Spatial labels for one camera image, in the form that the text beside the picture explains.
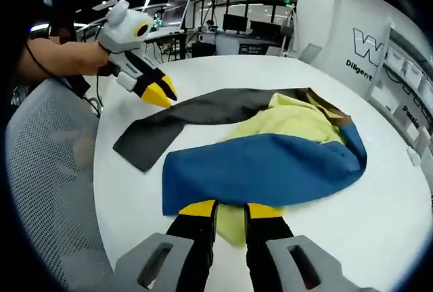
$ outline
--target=shelf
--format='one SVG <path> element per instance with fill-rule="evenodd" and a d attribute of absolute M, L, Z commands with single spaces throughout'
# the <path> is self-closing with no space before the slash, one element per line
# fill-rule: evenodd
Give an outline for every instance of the shelf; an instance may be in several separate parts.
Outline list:
<path fill-rule="evenodd" d="M 430 117 L 433 119 L 433 110 L 428 106 L 426 100 L 419 94 L 419 91 L 407 80 L 407 78 L 403 75 L 403 73 L 397 72 L 393 67 L 389 66 L 387 61 L 384 61 L 384 68 L 388 71 L 391 71 L 393 75 L 397 76 L 401 81 L 403 81 L 413 94 L 417 97 L 417 99 L 423 105 L 422 107 L 429 113 Z"/>
<path fill-rule="evenodd" d="M 396 43 L 404 51 L 407 52 L 424 70 L 430 80 L 433 80 L 433 65 L 429 61 L 430 57 L 425 57 L 418 49 L 410 43 L 402 34 L 397 32 L 393 27 L 390 31 L 390 40 Z"/>
<path fill-rule="evenodd" d="M 403 140 L 406 141 L 406 143 L 414 147 L 415 141 L 412 140 L 409 135 L 406 133 L 406 130 L 403 128 L 403 125 L 396 119 L 394 115 L 391 114 L 391 112 L 383 106 L 378 100 L 376 100 L 374 97 L 370 97 L 369 103 L 376 108 L 376 110 L 381 113 L 381 115 L 389 122 L 391 125 L 396 129 L 396 131 L 400 134 L 400 136 L 403 138 Z"/>

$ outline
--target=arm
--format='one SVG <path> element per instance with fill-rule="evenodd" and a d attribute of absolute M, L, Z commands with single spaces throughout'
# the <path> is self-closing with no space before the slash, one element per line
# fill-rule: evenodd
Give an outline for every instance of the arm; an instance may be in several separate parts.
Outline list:
<path fill-rule="evenodd" d="M 99 67 L 108 63 L 108 53 L 98 42 L 67 42 L 58 45 L 48 39 L 35 39 L 28 46 L 37 61 L 56 76 L 73 76 L 75 74 L 97 74 Z M 26 84 L 40 82 L 49 75 L 33 61 L 27 48 L 24 48 L 18 73 Z"/>

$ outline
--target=wall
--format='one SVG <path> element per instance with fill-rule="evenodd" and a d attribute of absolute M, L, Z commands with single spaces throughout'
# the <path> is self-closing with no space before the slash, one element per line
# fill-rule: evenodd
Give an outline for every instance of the wall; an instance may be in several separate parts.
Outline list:
<path fill-rule="evenodd" d="M 298 0 L 297 10 L 300 48 L 306 43 L 323 47 L 312 65 L 362 97 L 377 69 L 389 23 L 425 56 L 432 54 L 415 23 L 383 0 Z"/>

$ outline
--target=black cloth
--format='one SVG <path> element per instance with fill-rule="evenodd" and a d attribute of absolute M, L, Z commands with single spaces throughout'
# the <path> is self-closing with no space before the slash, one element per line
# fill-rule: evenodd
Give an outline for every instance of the black cloth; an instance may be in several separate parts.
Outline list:
<path fill-rule="evenodd" d="M 275 93 L 295 97 L 296 89 L 221 89 L 134 121 L 113 148 L 142 171 L 149 170 L 185 124 L 218 125 L 245 121 L 268 108 Z"/>

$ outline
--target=white table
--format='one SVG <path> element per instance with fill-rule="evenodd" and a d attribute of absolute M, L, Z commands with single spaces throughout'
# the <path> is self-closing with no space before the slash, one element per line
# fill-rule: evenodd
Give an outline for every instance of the white table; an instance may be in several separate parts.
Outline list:
<path fill-rule="evenodd" d="M 431 227 L 430 191 L 397 131 L 357 94 L 298 60 L 235 55 L 161 65 L 179 101 L 223 88 L 311 87 L 350 114 L 367 150 L 367 169 L 349 188 L 318 201 L 290 206 L 284 215 L 295 235 L 305 235 L 337 258 L 360 287 L 389 290 L 413 263 Z M 147 173 L 120 157 L 113 144 L 134 120 L 160 111 L 126 92 L 114 79 L 104 99 L 96 140 L 94 182 L 99 229 L 108 259 L 116 260 L 154 232 L 165 233 L 162 165 L 168 151 L 217 142 L 235 125 L 192 126 Z M 245 249 L 220 237 L 207 291 L 252 291 Z"/>

